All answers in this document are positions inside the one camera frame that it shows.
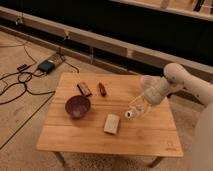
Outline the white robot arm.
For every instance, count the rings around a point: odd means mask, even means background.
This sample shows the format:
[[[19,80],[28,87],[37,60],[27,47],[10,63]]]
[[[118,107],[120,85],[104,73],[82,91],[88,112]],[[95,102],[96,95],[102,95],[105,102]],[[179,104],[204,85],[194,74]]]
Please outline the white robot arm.
[[[156,106],[170,93],[185,88],[205,106],[195,128],[189,171],[213,171],[213,84],[178,63],[167,64],[163,72],[164,76],[144,91],[145,100]]]

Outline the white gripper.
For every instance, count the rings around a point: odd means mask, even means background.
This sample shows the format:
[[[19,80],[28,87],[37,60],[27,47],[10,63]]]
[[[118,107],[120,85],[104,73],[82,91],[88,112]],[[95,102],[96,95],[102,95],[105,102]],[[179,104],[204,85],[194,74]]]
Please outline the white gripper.
[[[152,106],[159,105],[167,95],[167,81],[164,79],[145,82],[143,88],[144,99]]]

